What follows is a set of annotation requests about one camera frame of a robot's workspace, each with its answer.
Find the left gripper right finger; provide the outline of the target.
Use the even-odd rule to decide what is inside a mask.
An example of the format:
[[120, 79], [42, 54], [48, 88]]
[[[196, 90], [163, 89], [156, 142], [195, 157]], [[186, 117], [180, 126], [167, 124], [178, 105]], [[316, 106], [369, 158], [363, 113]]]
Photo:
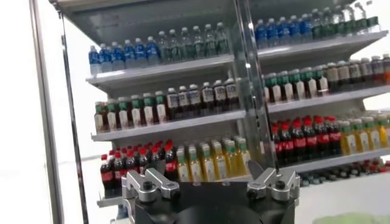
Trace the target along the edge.
[[250, 200], [265, 198], [270, 194], [275, 201], [296, 200], [300, 196], [300, 176], [294, 170], [262, 168], [249, 160], [248, 168], [253, 178], [247, 183], [247, 196]]

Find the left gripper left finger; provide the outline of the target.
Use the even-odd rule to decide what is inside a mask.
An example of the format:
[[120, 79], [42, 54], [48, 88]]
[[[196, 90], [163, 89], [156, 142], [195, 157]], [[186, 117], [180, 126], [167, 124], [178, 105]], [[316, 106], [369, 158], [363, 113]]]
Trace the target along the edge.
[[156, 200], [157, 194], [169, 200], [180, 197], [180, 185], [178, 182], [167, 179], [155, 168], [148, 168], [144, 176], [134, 170], [128, 171], [123, 179], [123, 186], [128, 191], [135, 191], [139, 201], [151, 203]]

